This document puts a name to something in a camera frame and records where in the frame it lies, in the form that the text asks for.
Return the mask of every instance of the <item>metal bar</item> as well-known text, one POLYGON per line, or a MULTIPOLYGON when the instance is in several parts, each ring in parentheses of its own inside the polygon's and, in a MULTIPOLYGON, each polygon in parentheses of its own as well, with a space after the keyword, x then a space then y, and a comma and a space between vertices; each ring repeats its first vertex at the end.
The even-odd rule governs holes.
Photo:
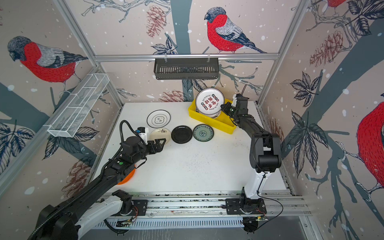
MULTIPOLYGON (((219 60, 278 60, 278 53, 226 53, 209 54, 211 58, 219 60)), ((169 58, 207 58, 208 54, 172 54, 169 58)), ((156 58, 165 58, 165 55, 95 55, 96 62, 146 62, 155 61, 156 58)))
POLYGON ((69 29, 77 39, 77 41, 81 44, 82 49, 84 50, 85 54, 87 55, 89 61, 91 62, 92 66, 97 66, 97 63, 95 59, 93 58, 94 52, 91 48, 91 45, 88 43, 86 37, 83 34, 83 31, 79 27, 77 21, 75 20, 73 14, 71 13, 71 10, 65 0, 53 0, 53 2, 56 4, 59 12, 63 16, 65 22, 67 23, 69 29))
MULTIPOLYGON (((92 68, 88 74, 93 74, 98 71, 98 67, 92 68)), ((40 128, 40 130, 35 134, 32 140, 30 140, 27 146, 20 152, 20 154, 15 157, 13 161, 9 164, 7 169, 0 175, 0 198, 7 191, 7 189, 12 185, 15 178, 23 170, 26 164, 33 159, 35 153, 40 149, 41 145, 45 143, 47 138, 50 136, 50 133, 47 131, 49 125, 51 125, 56 118, 62 113, 65 107, 72 101, 76 96, 75 93, 78 93, 79 90, 86 84, 87 81, 81 81, 76 88, 73 90, 74 94, 71 94, 65 99, 65 101, 60 105, 60 107, 52 114, 52 116, 46 121, 45 125, 40 128)))
POLYGON ((287 33, 285 35, 285 38, 279 50, 280 58, 274 62, 271 68, 271 71, 268 75, 268 78, 265 81, 264 87, 260 93, 259 100, 258 100, 259 106, 261 106, 264 103, 266 95, 268 94, 268 91, 271 88, 271 85, 273 83, 273 80, 276 78, 279 68, 283 63, 284 57, 287 54, 288 49, 297 32, 297 29, 299 28, 300 23, 304 17, 309 1, 310 0, 301 0, 300 3, 297 5, 296 12, 292 18, 291 24, 287 30, 287 33))

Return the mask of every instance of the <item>white table surface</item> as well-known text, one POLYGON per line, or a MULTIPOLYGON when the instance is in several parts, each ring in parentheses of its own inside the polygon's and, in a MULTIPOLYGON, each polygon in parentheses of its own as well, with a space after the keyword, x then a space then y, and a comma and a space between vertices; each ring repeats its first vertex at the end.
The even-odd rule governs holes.
MULTIPOLYGON (((126 103, 113 130, 95 177, 102 166, 120 146, 119 123, 127 120, 132 128, 148 127, 149 134, 155 129, 147 124, 147 116, 155 110, 166 110, 171 120, 166 129, 172 131, 179 125, 192 130, 201 122, 188 114, 189 102, 185 103, 126 103)), ((254 102, 248 102, 248 113, 262 126, 254 102)), ((171 140, 160 153, 148 155, 147 162, 136 169, 133 178, 125 184, 116 185, 107 192, 118 189, 126 192, 146 193, 216 193, 240 191, 255 169, 249 163, 250 137, 244 130, 236 128, 227 134, 214 128, 215 135, 208 142, 199 142, 194 137, 186 144, 171 140)), ((123 125, 124 139, 133 136, 126 124, 123 125)), ((279 169, 268 178, 264 190, 285 190, 279 169)))

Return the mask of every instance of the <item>black cable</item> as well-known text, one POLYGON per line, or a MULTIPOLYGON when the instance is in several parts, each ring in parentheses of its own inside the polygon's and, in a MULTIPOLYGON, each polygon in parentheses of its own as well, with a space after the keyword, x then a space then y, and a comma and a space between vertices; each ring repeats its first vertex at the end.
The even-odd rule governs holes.
POLYGON ((259 188, 257 189, 257 192, 256 192, 256 193, 257 193, 257 195, 258 195, 259 197, 261 197, 261 198, 265 198, 265 199, 269 199, 269 200, 273 200, 273 201, 275 201, 275 202, 278 202, 278 203, 281 205, 281 212, 280 212, 278 215, 276 215, 276 216, 274 216, 273 218, 271 218, 270 220, 268 220, 268 221, 266 221, 265 223, 261 224, 260 227, 258 227, 257 229, 261 228, 261 227, 264 226, 266 223, 268 223, 268 222, 272 221, 273 219, 277 218, 277 217, 283 212, 283 210, 284 210, 283 205, 282 205, 278 200, 275 200, 275 199, 272 199, 272 198, 269 198, 269 197, 262 197, 262 196, 259 195, 259 189, 260 189, 260 187, 261 187, 261 185, 262 185, 262 182, 263 182, 263 180, 264 180, 264 178, 265 178, 265 175, 266 175, 266 172, 264 172, 263 178, 262 178, 262 180, 261 180, 261 182, 260 182, 259 188))
MULTIPOLYGON (((120 138, 121 138, 121 142, 124 141, 124 137, 123 137, 123 133, 122 133, 122 125, 123 123, 126 123, 129 127, 129 129, 137 136, 137 137, 140 137, 139 134, 135 131, 133 131, 131 125, 129 124, 128 121, 126 120, 123 120, 120 122, 120 126, 119 126, 119 129, 120 129, 120 138)), ((115 153, 115 155, 112 157, 111 160, 115 159, 121 152, 121 149, 122 149, 122 146, 120 146, 119 150, 115 153)), ((28 237, 28 240, 32 240, 36 234, 50 221, 52 220, 53 218, 57 217, 59 214, 62 213, 62 211, 66 208, 68 208, 69 206, 71 206, 75 201, 77 201, 78 199, 82 198, 84 195, 86 195, 87 193, 89 193, 91 190, 93 190, 100 182, 101 180, 103 179, 103 175, 104 175, 104 171, 105 171, 105 168, 106 166, 108 165, 108 163, 110 162, 106 162, 102 169, 101 169, 101 173, 100 175, 96 178, 97 181, 95 181, 95 183, 93 183, 86 191, 80 193, 77 197, 74 197, 69 203, 67 203, 66 205, 64 205, 63 207, 59 207, 58 209, 56 209, 54 212, 52 212, 48 217, 47 219, 45 219, 44 222, 42 222, 38 227, 35 228, 35 230, 31 233, 31 235, 28 237)))
POLYGON ((243 96, 244 90, 247 87, 247 85, 244 85, 243 90, 241 91, 241 96, 243 96))
POLYGON ((129 229, 128 229, 128 230, 122 230, 122 229, 115 229, 115 228, 113 228, 113 227, 109 224, 109 222, 108 222, 106 219, 104 219, 104 223, 105 223, 105 225, 106 225, 109 229, 111 229, 114 233, 117 233, 118 235, 119 235, 119 234, 122 234, 122 235, 124 236, 124 234, 127 233, 127 232, 129 231, 129 229))

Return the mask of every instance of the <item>bird wing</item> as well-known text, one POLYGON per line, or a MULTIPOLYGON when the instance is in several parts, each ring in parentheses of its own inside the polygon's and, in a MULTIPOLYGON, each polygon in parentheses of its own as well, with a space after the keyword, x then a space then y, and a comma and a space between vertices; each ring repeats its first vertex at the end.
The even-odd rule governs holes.
POLYGON ((37 61, 39 66, 45 68, 59 68, 63 65, 64 54, 60 48, 51 48, 36 43, 40 49, 41 57, 37 61))
POLYGON ((236 26, 228 17, 224 26, 216 28, 216 33, 225 40, 235 42, 235 40, 243 34, 243 30, 236 26))

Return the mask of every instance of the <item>bird illustration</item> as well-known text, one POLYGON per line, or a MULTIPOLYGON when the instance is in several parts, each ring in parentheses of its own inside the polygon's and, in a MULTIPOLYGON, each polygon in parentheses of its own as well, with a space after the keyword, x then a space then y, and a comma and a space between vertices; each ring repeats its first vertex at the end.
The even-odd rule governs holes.
POLYGON ((265 53, 258 49, 243 33, 243 30, 236 26, 227 16, 224 8, 213 7, 208 10, 204 17, 207 20, 208 39, 214 45, 218 52, 231 51, 235 52, 238 49, 250 48, 265 53))
POLYGON ((336 142, 341 145, 346 155, 350 155, 361 160, 371 174, 376 178, 377 184, 371 190, 367 190, 361 183, 356 182, 368 195, 367 202, 371 202, 371 194, 377 189, 384 188, 384 102, 380 103, 372 112, 365 116, 358 127, 358 154, 351 154, 345 151, 344 145, 341 142, 336 142))
POLYGON ((8 43, 8 51, 13 61, 17 59, 26 66, 36 77, 51 83, 63 83, 75 74, 77 65, 87 60, 79 54, 63 51, 60 48, 51 48, 32 42, 24 36, 17 36, 8 43))

